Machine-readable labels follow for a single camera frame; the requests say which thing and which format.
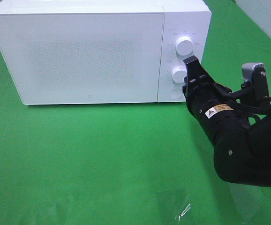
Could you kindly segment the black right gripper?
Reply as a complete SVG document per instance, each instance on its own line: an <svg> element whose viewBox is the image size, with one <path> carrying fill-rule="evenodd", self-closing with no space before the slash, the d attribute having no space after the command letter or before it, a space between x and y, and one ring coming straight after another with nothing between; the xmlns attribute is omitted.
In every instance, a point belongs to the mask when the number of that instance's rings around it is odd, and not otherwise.
<svg viewBox="0 0 271 225"><path fill-rule="evenodd" d="M218 96L232 93L229 87L215 82L205 72L196 56L190 56L184 59L183 62L187 69L187 76L184 78L184 85L182 87L185 98L193 98L195 95L206 90L210 90Z"/></svg>

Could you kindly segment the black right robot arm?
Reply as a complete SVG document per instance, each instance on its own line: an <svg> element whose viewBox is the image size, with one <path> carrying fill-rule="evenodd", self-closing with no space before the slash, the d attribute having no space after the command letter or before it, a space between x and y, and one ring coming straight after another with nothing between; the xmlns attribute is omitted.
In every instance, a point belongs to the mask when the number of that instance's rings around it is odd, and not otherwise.
<svg viewBox="0 0 271 225"><path fill-rule="evenodd" d="M271 187L271 96L265 66L242 65L239 91L215 82L195 56L183 93L188 111L211 142L217 175L231 183Z"/></svg>

